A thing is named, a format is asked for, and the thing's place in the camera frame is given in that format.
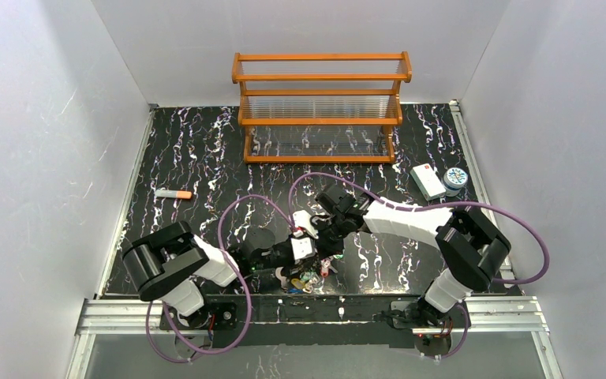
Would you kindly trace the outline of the cluster of tagged keys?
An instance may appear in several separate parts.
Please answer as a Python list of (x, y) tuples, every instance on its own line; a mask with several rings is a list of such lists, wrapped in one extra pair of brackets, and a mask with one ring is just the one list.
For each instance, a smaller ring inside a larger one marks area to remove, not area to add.
[(290, 289), (285, 291), (289, 294), (312, 294), (320, 287), (326, 278), (331, 274), (337, 274), (339, 271), (334, 266), (336, 261), (341, 261), (344, 258), (343, 254), (335, 254), (330, 257), (315, 261), (309, 259), (307, 261), (298, 261), (294, 264), (295, 268), (301, 270), (301, 280), (305, 283), (302, 290)]

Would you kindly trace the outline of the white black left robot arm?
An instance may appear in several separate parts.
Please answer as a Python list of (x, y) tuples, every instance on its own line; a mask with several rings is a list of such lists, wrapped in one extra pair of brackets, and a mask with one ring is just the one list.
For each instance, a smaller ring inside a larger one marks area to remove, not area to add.
[[(228, 254), (230, 263), (244, 276), (266, 268), (285, 272), (315, 257), (317, 241), (302, 227), (281, 242), (268, 229), (251, 227), (243, 242), (231, 246)], [(122, 263), (141, 301), (160, 300), (183, 317), (204, 308), (204, 295), (193, 277), (219, 287), (229, 287), (238, 279), (222, 250), (194, 234), (185, 221), (136, 240), (122, 253)]]

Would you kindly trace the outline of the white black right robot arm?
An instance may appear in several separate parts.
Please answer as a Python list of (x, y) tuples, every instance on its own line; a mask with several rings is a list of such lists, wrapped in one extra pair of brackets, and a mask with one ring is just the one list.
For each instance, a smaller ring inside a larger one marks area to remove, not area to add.
[(446, 265), (415, 302), (385, 314), (403, 327), (437, 326), (474, 292), (490, 288), (511, 243), (475, 204), (427, 210), (363, 193), (354, 197), (329, 185), (316, 195), (325, 216), (311, 218), (319, 252), (339, 250), (344, 239), (363, 231), (395, 235), (437, 249)]

